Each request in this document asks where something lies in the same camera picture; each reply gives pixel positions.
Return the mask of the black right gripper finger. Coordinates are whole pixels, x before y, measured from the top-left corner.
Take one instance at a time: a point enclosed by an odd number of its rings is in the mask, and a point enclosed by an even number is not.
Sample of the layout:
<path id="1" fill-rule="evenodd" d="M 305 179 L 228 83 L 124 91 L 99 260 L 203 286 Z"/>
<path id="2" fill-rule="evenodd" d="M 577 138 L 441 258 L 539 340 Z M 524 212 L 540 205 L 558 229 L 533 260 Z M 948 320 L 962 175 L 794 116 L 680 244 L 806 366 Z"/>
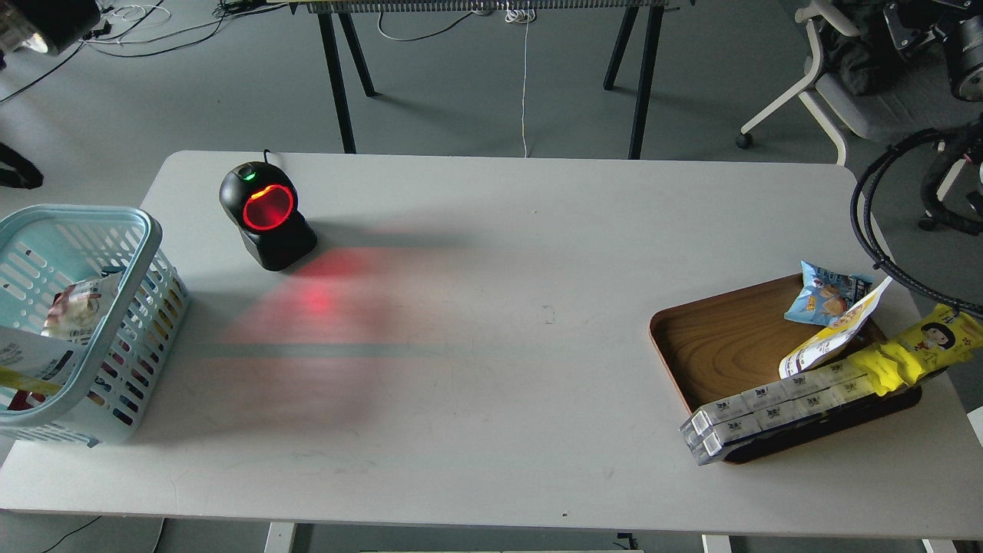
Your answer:
<path id="1" fill-rule="evenodd" d="M 930 48 L 942 48 L 944 35 L 937 29 L 947 6 L 937 1 L 888 1 L 882 10 L 885 23 L 903 61 L 911 61 Z"/>

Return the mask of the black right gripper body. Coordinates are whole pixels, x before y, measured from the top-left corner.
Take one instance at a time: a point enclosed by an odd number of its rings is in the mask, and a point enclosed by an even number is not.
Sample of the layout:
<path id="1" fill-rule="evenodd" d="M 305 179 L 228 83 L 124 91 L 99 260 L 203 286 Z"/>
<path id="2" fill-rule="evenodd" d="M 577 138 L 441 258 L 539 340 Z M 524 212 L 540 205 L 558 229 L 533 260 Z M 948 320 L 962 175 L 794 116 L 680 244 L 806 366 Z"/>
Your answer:
<path id="1" fill-rule="evenodd" d="M 968 102 L 982 101 L 982 15 L 941 23 L 949 91 Z"/>

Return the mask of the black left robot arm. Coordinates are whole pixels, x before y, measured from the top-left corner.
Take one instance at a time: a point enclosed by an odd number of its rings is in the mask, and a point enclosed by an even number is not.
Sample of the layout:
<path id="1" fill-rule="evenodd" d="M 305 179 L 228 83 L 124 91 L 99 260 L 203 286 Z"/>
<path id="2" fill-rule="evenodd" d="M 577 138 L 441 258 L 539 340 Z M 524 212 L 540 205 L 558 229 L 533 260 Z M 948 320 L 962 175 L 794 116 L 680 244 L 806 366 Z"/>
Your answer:
<path id="1" fill-rule="evenodd" d="M 18 49 L 56 56 L 80 41 L 101 20 L 95 1 L 2 1 L 1 68 Z M 42 172 L 14 148 L 1 144 L 3 187 L 32 190 L 45 179 Z"/>

